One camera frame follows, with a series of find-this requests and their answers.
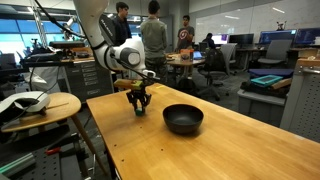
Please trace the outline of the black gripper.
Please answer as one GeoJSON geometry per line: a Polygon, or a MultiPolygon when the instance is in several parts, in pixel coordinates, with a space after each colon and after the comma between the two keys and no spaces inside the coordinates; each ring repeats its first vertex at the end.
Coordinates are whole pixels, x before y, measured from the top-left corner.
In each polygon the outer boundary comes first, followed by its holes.
{"type": "Polygon", "coordinates": [[[129,83],[130,91],[126,95],[134,110],[138,108],[137,101],[140,101],[142,110],[150,104],[152,95],[146,92],[146,86],[147,84],[142,80],[132,80],[129,83]]]}

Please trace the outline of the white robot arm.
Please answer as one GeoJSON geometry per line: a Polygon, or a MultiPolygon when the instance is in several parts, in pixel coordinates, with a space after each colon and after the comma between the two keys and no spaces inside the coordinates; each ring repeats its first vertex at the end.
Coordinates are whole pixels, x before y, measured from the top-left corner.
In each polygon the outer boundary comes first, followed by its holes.
{"type": "Polygon", "coordinates": [[[129,89],[128,101],[137,114],[143,114],[151,101],[146,87],[154,83],[155,73],[145,66],[144,45],[141,40],[126,39],[122,45],[115,42],[113,21],[104,15],[109,0],[73,0],[77,16],[95,59],[111,71],[129,70],[133,79],[117,79],[114,86],[129,89]]]}

